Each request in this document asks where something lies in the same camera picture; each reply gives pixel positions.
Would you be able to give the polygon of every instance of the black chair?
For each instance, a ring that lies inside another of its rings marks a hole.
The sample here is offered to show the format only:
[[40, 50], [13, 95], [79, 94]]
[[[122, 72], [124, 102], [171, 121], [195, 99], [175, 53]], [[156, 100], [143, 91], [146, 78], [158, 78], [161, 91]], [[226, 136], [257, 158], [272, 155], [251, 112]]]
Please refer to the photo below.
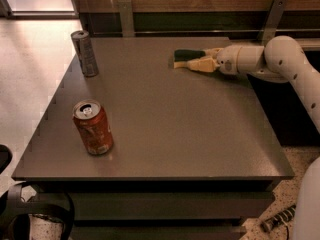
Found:
[[[7, 167], [12, 159], [12, 153], [0, 145], [0, 173]], [[31, 186], [23, 182], [9, 188], [0, 198], [0, 239], [29, 240], [30, 214], [44, 215], [63, 223], [61, 240], [68, 240], [74, 221], [74, 205], [70, 196], [65, 193], [69, 210], [55, 204], [43, 202], [23, 202], [22, 189]]]

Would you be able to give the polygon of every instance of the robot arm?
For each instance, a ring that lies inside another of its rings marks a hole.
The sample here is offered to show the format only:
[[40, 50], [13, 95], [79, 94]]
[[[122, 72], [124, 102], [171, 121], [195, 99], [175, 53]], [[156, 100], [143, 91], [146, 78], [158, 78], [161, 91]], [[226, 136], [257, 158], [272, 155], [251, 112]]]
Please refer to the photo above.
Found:
[[320, 133], [320, 74], [294, 39], [278, 36], [263, 46], [228, 46], [217, 55], [224, 74], [251, 74], [271, 82], [289, 81]]

